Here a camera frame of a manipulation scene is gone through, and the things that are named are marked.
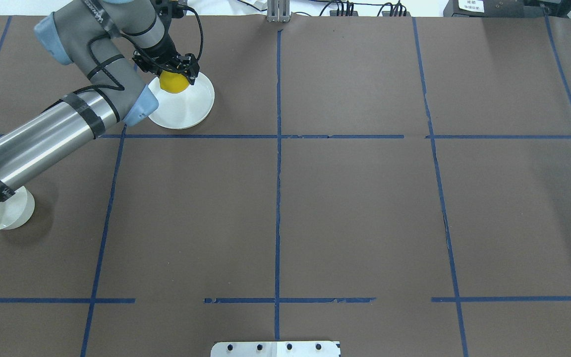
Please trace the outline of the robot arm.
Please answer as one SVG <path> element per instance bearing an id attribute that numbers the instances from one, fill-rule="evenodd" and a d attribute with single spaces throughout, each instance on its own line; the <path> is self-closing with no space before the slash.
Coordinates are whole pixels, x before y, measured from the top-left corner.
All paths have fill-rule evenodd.
<path id="1" fill-rule="evenodd" d="M 0 138 L 0 204 L 28 181 L 122 122 L 133 126 L 159 100 L 133 66 L 177 75 L 183 87 L 199 75 L 200 55 L 179 54 L 171 21 L 194 12 L 185 0 L 73 0 L 34 28 L 62 65 L 75 64 L 89 86 L 65 94 Z"/>

